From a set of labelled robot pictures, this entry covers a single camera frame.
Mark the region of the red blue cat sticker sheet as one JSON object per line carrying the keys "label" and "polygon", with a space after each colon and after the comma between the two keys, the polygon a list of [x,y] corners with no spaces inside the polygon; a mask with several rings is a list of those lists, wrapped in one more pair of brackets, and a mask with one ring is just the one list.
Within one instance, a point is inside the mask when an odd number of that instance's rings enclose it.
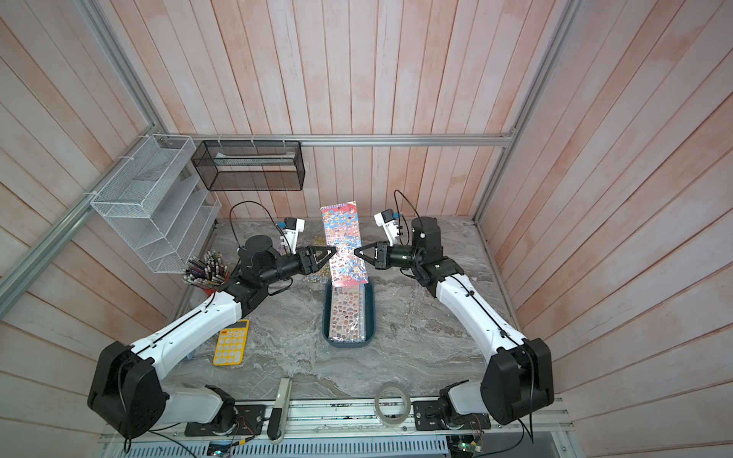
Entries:
{"label": "red blue cat sticker sheet", "polygon": [[337,249],[329,260],[334,287],[351,287],[368,283],[364,260],[354,255],[362,246],[356,202],[345,202],[321,208],[326,243]]}

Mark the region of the teal storage box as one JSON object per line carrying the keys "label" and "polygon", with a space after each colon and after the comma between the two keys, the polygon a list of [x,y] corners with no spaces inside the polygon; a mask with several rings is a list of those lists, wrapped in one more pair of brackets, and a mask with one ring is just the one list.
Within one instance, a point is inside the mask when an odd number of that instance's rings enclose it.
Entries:
{"label": "teal storage box", "polygon": [[375,324],[375,305],[374,305],[374,291],[372,284],[365,284],[366,286],[366,340],[362,343],[354,343],[349,345],[347,343],[335,343],[328,339],[328,322],[330,318],[331,309],[331,294],[332,289],[335,288],[332,284],[326,286],[326,299],[324,304],[323,323],[322,323],[322,334],[324,339],[333,347],[337,348],[360,348],[365,347],[370,343],[376,331]]}

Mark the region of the colourful small sticker sheet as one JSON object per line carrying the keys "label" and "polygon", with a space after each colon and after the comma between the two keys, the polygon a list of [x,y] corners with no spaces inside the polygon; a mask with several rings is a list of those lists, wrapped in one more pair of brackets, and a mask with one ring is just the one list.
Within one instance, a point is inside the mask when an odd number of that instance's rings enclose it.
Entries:
{"label": "colourful small sticker sheet", "polygon": [[310,284],[328,284],[331,281],[330,269],[325,266],[320,271],[305,276],[304,281]]}

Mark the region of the pastel sticker sheet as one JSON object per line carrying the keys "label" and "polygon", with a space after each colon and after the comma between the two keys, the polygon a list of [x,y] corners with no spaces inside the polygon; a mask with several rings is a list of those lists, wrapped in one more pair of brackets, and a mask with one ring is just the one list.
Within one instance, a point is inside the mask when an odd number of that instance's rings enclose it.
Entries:
{"label": "pastel sticker sheet", "polygon": [[328,339],[352,345],[366,340],[366,286],[332,289]]}

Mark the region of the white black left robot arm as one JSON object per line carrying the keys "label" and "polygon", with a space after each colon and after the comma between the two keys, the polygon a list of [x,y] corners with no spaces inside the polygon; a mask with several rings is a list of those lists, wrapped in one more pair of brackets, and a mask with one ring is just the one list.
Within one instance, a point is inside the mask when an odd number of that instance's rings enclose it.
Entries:
{"label": "white black left robot arm", "polygon": [[101,351],[89,408],[127,441],[176,423],[207,425],[217,435],[231,433],[239,412],[228,393],[214,385],[166,391],[162,381],[193,350],[270,297],[271,284],[315,273],[337,251],[333,246],[303,246],[282,255],[268,236],[248,239],[233,273],[209,299],[148,337],[131,345],[114,342]]}

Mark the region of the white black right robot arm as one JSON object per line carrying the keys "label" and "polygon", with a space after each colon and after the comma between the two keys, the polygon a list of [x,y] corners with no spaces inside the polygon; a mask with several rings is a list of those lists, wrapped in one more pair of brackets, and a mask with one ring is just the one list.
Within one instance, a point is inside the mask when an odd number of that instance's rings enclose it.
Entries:
{"label": "white black right robot arm", "polygon": [[388,209],[374,219],[387,240],[356,248],[354,255],[378,270],[410,271],[418,284],[458,318],[487,362],[480,381],[458,382],[440,391],[437,411],[441,421],[447,426],[465,416],[488,415],[505,426],[551,406],[555,391],[548,345],[539,338],[526,338],[483,299],[464,269],[444,254],[437,219],[415,218],[409,245],[398,242],[398,213]]}

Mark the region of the red pencil cup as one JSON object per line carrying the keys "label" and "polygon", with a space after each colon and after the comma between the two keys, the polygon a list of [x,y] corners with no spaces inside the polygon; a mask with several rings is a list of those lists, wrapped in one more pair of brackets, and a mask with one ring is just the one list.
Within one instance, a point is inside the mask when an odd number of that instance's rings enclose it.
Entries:
{"label": "red pencil cup", "polygon": [[182,279],[186,284],[210,295],[225,284],[230,274],[231,269],[224,261],[223,255],[210,250],[201,258],[190,257],[187,260]]}

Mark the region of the yellow calculator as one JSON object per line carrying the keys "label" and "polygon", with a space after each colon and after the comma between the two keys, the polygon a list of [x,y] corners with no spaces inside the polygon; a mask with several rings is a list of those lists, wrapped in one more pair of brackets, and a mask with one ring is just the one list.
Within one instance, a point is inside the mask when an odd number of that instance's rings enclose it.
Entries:
{"label": "yellow calculator", "polygon": [[244,360],[250,322],[239,320],[223,328],[212,358],[214,366],[238,366]]}

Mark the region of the clear tape roll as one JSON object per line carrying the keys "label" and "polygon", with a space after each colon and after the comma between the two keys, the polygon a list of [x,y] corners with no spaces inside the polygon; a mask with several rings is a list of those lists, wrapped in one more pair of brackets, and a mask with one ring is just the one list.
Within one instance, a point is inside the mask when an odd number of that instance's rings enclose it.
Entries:
{"label": "clear tape roll", "polygon": [[386,427],[402,426],[412,412],[412,399],[406,389],[397,384],[379,387],[373,401],[376,418]]}

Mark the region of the grey stapler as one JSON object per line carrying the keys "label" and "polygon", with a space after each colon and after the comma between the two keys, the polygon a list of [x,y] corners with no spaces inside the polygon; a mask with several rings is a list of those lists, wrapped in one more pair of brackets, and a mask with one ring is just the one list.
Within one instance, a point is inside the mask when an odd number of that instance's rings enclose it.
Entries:
{"label": "grey stapler", "polygon": [[291,379],[283,378],[280,381],[277,396],[270,412],[267,426],[267,437],[268,440],[275,445],[279,444],[284,439],[291,389]]}

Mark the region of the black mesh wall basket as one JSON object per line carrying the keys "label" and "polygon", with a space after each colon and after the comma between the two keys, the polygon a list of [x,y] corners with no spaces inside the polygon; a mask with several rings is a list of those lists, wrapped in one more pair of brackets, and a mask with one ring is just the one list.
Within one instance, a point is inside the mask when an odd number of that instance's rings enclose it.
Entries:
{"label": "black mesh wall basket", "polygon": [[210,191],[300,191],[305,182],[301,144],[286,140],[204,140],[193,165]]}

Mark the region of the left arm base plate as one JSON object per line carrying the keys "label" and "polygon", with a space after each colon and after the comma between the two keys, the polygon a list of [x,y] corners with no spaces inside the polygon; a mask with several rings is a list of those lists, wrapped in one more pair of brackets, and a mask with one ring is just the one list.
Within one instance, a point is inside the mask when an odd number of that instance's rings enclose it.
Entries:
{"label": "left arm base plate", "polygon": [[243,434],[245,437],[262,433],[265,421],[265,405],[223,406],[223,411],[206,424],[190,422],[186,424],[186,437],[231,436]]}

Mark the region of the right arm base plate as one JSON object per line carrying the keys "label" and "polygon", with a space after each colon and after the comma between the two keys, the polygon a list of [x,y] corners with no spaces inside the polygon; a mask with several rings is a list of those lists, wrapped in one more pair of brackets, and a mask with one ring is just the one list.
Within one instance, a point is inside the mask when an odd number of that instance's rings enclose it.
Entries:
{"label": "right arm base plate", "polygon": [[486,414],[460,415],[443,399],[412,403],[414,424],[418,431],[478,431],[491,428]]}

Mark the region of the white mesh wall shelf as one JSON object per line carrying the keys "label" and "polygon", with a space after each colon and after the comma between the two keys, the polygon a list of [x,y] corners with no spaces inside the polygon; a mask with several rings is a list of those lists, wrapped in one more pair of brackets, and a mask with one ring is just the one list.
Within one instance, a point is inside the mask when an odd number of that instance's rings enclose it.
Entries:
{"label": "white mesh wall shelf", "polygon": [[187,135],[151,135],[97,191],[92,206],[154,273],[182,274],[221,211],[199,175]]}

